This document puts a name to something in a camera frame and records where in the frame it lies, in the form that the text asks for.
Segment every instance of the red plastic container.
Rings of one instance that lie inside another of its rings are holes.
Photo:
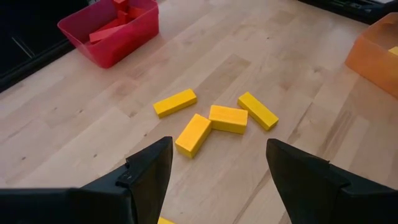
[[[91,44],[89,34],[117,18],[112,0],[101,0],[58,23],[59,29],[86,57],[102,68],[112,67],[159,33],[159,8],[153,0],[129,0],[146,12],[111,36]]]

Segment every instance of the wooden block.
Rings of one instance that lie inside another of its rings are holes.
[[[137,7],[129,7],[128,13],[131,19],[137,19],[139,16],[146,12],[145,9],[137,8]]]
[[[389,50],[391,53],[398,55],[398,47],[393,47]]]
[[[107,23],[105,26],[99,28],[96,32],[101,31],[101,30],[110,29],[110,28],[117,27],[117,26],[120,26],[119,19],[114,19],[111,22]]]
[[[113,5],[116,8],[116,10],[121,10],[124,12],[127,12],[127,7],[129,5],[128,0],[113,0]]]
[[[213,129],[243,134],[248,124],[248,111],[212,105],[209,120]]]
[[[175,141],[175,147],[181,154],[193,159],[210,131],[211,121],[195,114]]]
[[[121,25],[127,24],[131,21],[131,18],[128,13],[123,12],[122,10],[118,10],[118,20]]]
[[[163,118],[196,102],[197,96],[193,90],[187,89],[177,93],[174,96],[155,103],[154,108],[159,118]]]
[[[159,217],[159,221],[157,222],[157,224],[174,224],[174,222],[170,222],[165,218]]]
[[[278,117],[249,92],[246,92],[239,97],[238,105],[243,109],[248,110],[250,116],[252,116],[267,131],[278,123]]]
[[[121,25],[121,26],[110,28],[110,29],[101,30],[101,31],[91,33],[90,34],[90,42],[92,44],[94,44],[100,40],[103,40],[103,39],[109,37],[110,35],[114,34],[115,32],[117,32],[119,29],[123,28],[124,26],[125,25]]]

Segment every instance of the red block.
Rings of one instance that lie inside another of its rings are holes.
[[[98,41],[103,40],[103,39],[109,37],[110,35],[114,34],[116,31],[123,28],[124,26],[125,25],[121,25],[121,26],[110,28],[110,29],[101,30],[101,31],[91,33],[90,34],[90,42],[92,44],[95,44]]]
[[[119,10],[118,11],[118,20],[119,20],[119,24],[123,25],[123,24],[127,24],[132,19],[130,18],[128,13]]]
[[[129,5],[128,0],[113,0],[113,5],[117,10],[127,12],[127,7]]]
[[[114,19],[111,22],[109,22],[108,24],[106,24],[105,26],[99,28],[96,32],[101,31],[101,30],[106,30],[106,29],[110,29],[113,27],[117,27],[123,24],[120,24],[119,19]]]
[[[141,16],[146,12],[145,9],[140,9],[137,7],[129,7],[129,16],[131,19],[137,19],[137,17]]]

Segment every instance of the yellow object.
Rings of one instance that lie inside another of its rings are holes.
[[[193,90],[187,89],[155,103],[154,108],[159,118],[163,118],[196,102],[197,96]]]
[[[193,159],[210,131],[211,121],[195,114],[175,141],[175,146],[181,154]]]
[[[209,119],[213,123],[213,129],[243,134],[248,124],[248,112],[236,108],[212,105]]]
[[[278,123],[278,117],[258,101],[252,94],[246,92],[238,98],[238,105],[248,110],[252,116],[265,130],[269,131]]]
[[[157,224],[174,224],[174,222],[170,222],[165,218],[159,217],[159,221],[157,222]]]
[[[391,53],[398,55],[398,47],[393,47],[389,50]]]

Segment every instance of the wood grain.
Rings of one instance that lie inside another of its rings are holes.
[[[0,94],[0,187],[79,187],[194,113],[250,91],[279,117],[264,131],[212,131],[175,151],[162,216],[175,223],[290,223],[268,138],[398,189],[398,101],[343,65],[366,25],[294,0],[163,0],[160,34],[103,70],[74,50]],[[152,104],[192,88],[159,119]]]

